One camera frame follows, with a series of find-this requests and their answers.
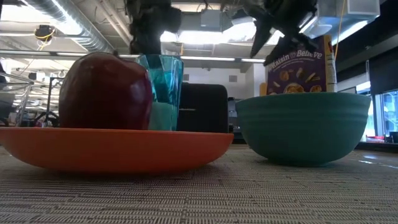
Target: wall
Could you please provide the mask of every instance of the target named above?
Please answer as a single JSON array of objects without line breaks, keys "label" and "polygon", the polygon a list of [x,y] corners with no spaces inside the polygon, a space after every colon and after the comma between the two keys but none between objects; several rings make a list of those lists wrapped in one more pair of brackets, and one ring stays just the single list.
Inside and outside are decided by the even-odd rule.
[{"label": "wall", "polygon": [[[208,71],[202,68],[184,68],[184,74],[189,74],[189,83],[220,84],[227,89],[228,97],[246,98],[245,74],[240,69],[212,68]],[[230,75],[237,75],[238,82],[229,82]]]},{"label": "wall", "polygon": [[266,68],[253,64],[246,72],[246,98],[260,96],[260,84],[266,82]]},{"label": "wall", "polygon": [[246,96],[245,98],[254,97],[254,67],[250,66],[246,72]]}]

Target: yellow cable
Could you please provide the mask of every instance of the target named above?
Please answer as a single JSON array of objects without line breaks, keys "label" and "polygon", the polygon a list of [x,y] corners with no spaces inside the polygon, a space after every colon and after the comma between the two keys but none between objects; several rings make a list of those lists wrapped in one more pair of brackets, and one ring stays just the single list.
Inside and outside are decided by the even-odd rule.
[{"label": "yellow cable", "polygon": [[[48,36],[48,37],[45,38],[45,43],[47,43],[47,40],[49,39],[49,37],[50,37],[50,36]],[[39,46],[39,48],[38,48],[37,50],[42,51],[43,48],[44,48],[45,46],[46,46],[46,45],[43,43],[42,45]],[[33,63],[34,61],[35,61],[35,59],[31,60],[31,61],[29,62],[29,64],[23,69],[23,71],[21,71],[21,73],[19,74],[19,76],[21,76],[21,75],[30,67],[30,65],[32,65],[32,63]]]},{"label": "yellow cable", "polygon": [[346,0],[343,1],[343,8],[341,9],[340,26],[339,26],[339,28],[338,28],[338,34],[337,34],[337,44],[336,44],[335,60],[337,60],[338,42],[339,42],[339,40],[340,40],[341,25],[343,24],[343,15],[344,15],[345,9],[346,9]]}]

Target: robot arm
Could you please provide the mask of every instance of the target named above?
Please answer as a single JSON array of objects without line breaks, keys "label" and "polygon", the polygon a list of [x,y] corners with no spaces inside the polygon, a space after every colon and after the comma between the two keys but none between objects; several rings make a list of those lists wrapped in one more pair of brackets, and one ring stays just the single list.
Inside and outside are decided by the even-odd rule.
[{"label": "robot arm", "polygon": [[134,37],[130,54],[161,54],[160,36],[164,31],[178,32],[182,12],[171,6],[171,0],[126,0],[126,13]]},{"label": "robot arm", "polygon": [[[134,39],[131,54],[161,54],[160,36],[165,30],[178,32],[182,12],[171,6],[171,0],[125,0],[126,13]],[[315,17],[317,0],[244,0],[244,11],[256,19],[257,27],[250,57],[254,57],[271,37],[271,29],[281,31],[275,49],[267,56],[264,65],[296,49],[299,44],[313,52],[317,46],[300,33],[300,25],[309,14]]]}]

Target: red apple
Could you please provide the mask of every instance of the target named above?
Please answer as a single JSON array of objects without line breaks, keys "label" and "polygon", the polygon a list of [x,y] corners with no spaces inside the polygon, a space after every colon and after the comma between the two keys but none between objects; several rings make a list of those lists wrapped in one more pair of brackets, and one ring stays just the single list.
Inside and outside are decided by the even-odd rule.
[{"label": "red apple", "polygon": [[148,128],[152,87],[141,65],[92,53],[70,68],[60,91],[62,128]]}]

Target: black box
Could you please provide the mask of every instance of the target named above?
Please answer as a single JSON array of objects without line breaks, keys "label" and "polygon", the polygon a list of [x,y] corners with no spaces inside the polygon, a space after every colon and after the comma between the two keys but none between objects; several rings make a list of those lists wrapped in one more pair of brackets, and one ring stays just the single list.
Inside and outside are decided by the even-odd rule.
[{"label": "black box", "polygon": [[228,133],[225,86],[182,83],[177,131]]}]

